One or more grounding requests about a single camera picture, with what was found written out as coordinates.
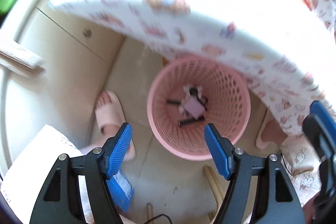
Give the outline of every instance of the beige tile floor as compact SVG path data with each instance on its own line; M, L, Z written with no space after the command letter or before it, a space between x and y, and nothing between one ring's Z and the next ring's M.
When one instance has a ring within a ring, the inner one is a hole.
M125 117L133 127L133 142L137 157L121 167L135 190L127 213L137 224L147 220L146 204L152 203L154 215L169 215L174 224L209 223L208 213L216 208L215 199L203 176L204 164L213 166L212 160L193 162L183 160L168 152L154 137L147 120L147 94L158 71L162 57L144 44L127 38L116 58L105 89L114 91L124 109ZM261 152L254 145L256 135L265 115L266 107L251 95L251 116L246 131L235 145L251 155L267 156L277 151L270 146ZM96 124L91 142L100 138ZM224 189L228 182L218 175ZM253 206L256 178L251 182L249 202L245 215ZM155 224L167 223L158 219Z

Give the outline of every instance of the pink plastic basket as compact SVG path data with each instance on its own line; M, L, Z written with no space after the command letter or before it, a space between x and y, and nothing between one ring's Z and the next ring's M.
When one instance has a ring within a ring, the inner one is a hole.
M176 105L168 99L185 97L183 86L203 86L208 98L205 121L179 127ZM171 153L187 160L209 160L211 154L204 140L204 126L213 123L219 133L235 144L243 134L251 106L247 85L233 69L201 57L189 56L172 61L152 83L147 101L147 115L158 141Z

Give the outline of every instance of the hand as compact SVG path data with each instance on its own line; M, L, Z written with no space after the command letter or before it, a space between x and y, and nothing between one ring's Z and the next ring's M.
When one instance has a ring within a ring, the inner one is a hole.
M315 219L314 200L319 194L320 192L318 192L315 196L308 200L308 202L303 206L303 213L306 219L306 224L311 224Z

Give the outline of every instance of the cabinet door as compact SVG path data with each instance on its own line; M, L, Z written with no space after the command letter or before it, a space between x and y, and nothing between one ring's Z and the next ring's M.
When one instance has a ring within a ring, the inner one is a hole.
M111 63L114 60L124 40L122 34L87 19L54 11L48 6L48 1L41 0L37 8L104 61Z
M45 59L46 71L33 79L10 74L6 132L11 159L16 159L45 124L62 132L78 148L87 145L96 97L109 66L38 9L20 44Z

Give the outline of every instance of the blue box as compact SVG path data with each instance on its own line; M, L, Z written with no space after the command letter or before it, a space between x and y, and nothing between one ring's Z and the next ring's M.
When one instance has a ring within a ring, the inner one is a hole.
M121 170L118 171L110 180L106 181L115 205L120 207L125 213L131 204L134 189Z

